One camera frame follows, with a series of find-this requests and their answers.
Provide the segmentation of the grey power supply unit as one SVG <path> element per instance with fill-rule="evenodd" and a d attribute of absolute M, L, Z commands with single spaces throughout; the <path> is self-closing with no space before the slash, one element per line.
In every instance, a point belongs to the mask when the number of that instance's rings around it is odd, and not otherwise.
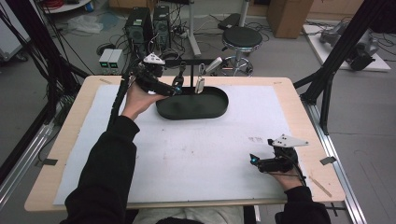
<path fill-rule="evenodd" d="M 110 58 L 108 59 L 110 73 L 112 75 L 119 75 L 122 70 L 122 63 L 124 62 L 123 52 L 121 49 L 113 49 Z"/>
<path fill-rule="evenodd" d="M 104 75 L 108 75 L 110 72 L 110 66 L 108 62 L 109 59 L 111 58 L 112 53 L 113 53 L 112 49 L 104 49 L 99 59 L 99 64 Z"/>

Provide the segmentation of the white car key with strap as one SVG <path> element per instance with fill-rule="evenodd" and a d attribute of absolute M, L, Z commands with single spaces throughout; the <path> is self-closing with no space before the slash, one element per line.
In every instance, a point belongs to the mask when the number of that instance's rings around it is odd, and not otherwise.
<path fill-rule="evenodd" d="M 203 78 L 203 75 L 210 73 L 219 65 L 221 65 L 221 63 L 222 63 L 222 59 L 220 57 L 217 57 L 210 65 L 204 65 L 203 63 L 199 65 L 199 76 L 197 78 L 197 82 L 195 85 L 195 90 L 194 90 L 195 93 L 200 94 L 204 90 L 205 79 Z"/>

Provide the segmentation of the white desk leg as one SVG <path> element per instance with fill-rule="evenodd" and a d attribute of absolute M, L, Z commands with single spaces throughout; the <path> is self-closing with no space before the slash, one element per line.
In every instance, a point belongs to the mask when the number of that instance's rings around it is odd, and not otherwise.
<path fill-rule="evenodd" d="M 200 58 L 202 52 L 198 46 L 198 42 L 194 35 L 194 0 L 188 0 L 189 2 L 189 29 L 187 31 L 189 43 L 195 58 Z"/>

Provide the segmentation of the white board with equipment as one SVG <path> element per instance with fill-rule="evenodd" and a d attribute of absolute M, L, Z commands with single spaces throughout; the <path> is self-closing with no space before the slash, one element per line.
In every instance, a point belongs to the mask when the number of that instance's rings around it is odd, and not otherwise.
<path fill-rule="evenodd" d="M 366 33 L 347 40 L 347 27 L 338 24 L 330 30 L 319 29 L 314 25 L 305 25 L 304 33 L 308 36 L 321 64 L 333 59 L 334 53 L 341 53 L 344 57 L 342 69 L 353 71 L 387 72 L 390 67 L 376 54 L 375 41 Z"/>

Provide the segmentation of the slim black computer tower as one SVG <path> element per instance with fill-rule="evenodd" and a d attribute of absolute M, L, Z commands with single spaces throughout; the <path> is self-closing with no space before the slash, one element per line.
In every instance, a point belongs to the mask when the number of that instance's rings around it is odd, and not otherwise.
<path fill-rule="evenodd" d="M 171 47 L 169 6 L 156 6 L 153 11 L 153 29 L 157 48 L 166 50 Z"/>

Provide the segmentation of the flat black case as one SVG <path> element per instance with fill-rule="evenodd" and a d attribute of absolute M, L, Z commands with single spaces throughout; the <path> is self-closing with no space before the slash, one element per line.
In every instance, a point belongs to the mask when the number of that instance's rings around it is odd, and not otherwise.
<path fill-rule="evenodd" d="M 240 14 L 233 13 L 233 14 L 229 15 L 227 18 L 225 18 L 224 20 L 220 21 L 218 23 L 218 28 L 221 30 L 227 30 L 227 29 L 233 28 L 235 26 L 238 26 L 239 21 L 240 21 Z"/>

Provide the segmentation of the person's right hand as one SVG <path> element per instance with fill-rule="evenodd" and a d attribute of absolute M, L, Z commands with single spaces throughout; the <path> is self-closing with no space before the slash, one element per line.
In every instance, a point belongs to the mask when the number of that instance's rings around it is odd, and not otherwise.
<path fill-rule="evenodd" d="M 289 170 L 286 173 L 272 172 L 271 176 L 280 184 L 284 191 L 301 187 L 303 185 L 303 182 L 295 169 Z"/>

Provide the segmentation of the person's left hand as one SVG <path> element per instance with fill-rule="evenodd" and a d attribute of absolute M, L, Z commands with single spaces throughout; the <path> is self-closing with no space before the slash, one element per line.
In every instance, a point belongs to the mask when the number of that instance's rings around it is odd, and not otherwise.
<path fill-rule="evenodd" d="M 124 117 L 135 120 L 152 104 L 163 99 L 166 99 L 166 96 L 160 94 L 149 94 L 143 91 L 136 83 L 133 83 L 127 91 L 125 107 L 121 114 Z"/>

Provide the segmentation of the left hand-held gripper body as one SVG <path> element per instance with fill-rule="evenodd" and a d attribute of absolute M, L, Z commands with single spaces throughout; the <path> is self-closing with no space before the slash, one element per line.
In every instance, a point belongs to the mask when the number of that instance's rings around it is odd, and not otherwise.
<path fill-rule="evenodd" d="M 143 91 L 153 91 L 164 96 L 174 95 L 175 88 L 159 80 L 164 65 L 164 60 L 155 53 L 150 53 L 134 68 L 135 82 Z"/>

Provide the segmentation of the white table mat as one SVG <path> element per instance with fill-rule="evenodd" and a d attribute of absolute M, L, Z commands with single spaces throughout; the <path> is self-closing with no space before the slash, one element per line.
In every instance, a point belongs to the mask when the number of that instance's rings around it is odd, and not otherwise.
<path fill-rule="evenodd" d="M 224 91 L 229 105 L 215 119 L 164 119 L 155 106 L 137 118 L 129 204 L 284 199 L 277 182 L 250 163 L 252 155 L 272 157 L 268 140 L 290 131 L 274 88 Z"/>

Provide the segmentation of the aluminium rail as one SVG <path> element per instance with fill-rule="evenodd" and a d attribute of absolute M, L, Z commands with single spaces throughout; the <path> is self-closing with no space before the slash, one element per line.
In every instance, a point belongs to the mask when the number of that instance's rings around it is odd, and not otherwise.
<path fill-rule="evenodd" d="M 15 188 L 35 161 L 39 150 L 46 144 L 54 129 L 53 124 L 42 125 L 33 136 L 22 146 L 22 154 L 8 173 L 5 181 L 0 185 L 0 211 L 7 204 Z"/>
<path fill-rule="evenodd" d="M 351 219 L 352 224 L 367 224 L 366 218 L 361 210 L 360 204 L 355 196 L 353 188 L 351 187 L 347 174 L 344 170 L 342 163 L 339 160 L 337 151 L 332 143 L 332 139 L 327 135 L 319 125 L 320 113 L 315 105 L 308 105 L 303 103 L 308 117 L 313 124 L 313 127 L 318 135 L 318 139 L 328 157 L 334 157 L 335 161 L 332 163 L 332 167 L 340 181 L 340 184 L 344 190 L 346 198 L 344 199 L 344 205 L 347 210 L 348 216 Z"/>

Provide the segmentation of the black key rack with tray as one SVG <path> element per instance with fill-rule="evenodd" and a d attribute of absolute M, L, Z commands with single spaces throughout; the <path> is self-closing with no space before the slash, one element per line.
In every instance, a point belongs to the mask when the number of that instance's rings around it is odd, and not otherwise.
<path fill-rule="evenodd" d="M 194 92 L 199 76 L 199 65 L 210 65 L 214 60 L 166 60 L 169 66 L 185 62 L 191 67 L 191 85 L 182 86 L 180 95 L 170 96 L 156 103 L 157 112 L 165 119 L 213 119 L 222 116 L 228 108 L 228 95 L 221 89 L 206 86 L 202 93 Z"/>

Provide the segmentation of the large black computer tower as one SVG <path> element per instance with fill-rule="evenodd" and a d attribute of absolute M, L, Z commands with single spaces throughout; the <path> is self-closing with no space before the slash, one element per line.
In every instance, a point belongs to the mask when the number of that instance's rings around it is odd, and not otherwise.
<path fill-rule="evenodd" d="M 153 38 L 150 10 L 134 7 L 124 26 L 132 52 L 140 59 L 149 54 L 149 42 Z"/>

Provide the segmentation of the person's lap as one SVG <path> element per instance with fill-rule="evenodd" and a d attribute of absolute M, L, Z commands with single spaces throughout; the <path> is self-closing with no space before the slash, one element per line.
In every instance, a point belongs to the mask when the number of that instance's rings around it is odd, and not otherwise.
<path fill-rule="evenodd" d="M 209 206 L 128 210 L 125 224 L 256 224 L 252 206 Z"/>

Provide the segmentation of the thin wooden stick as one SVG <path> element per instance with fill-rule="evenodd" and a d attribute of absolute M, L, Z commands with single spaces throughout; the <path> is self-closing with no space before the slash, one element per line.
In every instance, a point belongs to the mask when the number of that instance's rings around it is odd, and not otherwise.
<path fill-rule="evenodd" d="M 332 194 L 324 188 L 314 177 L 308 177 L 319 189 L 321 189 L 328 197 L 332 197 Z"/>

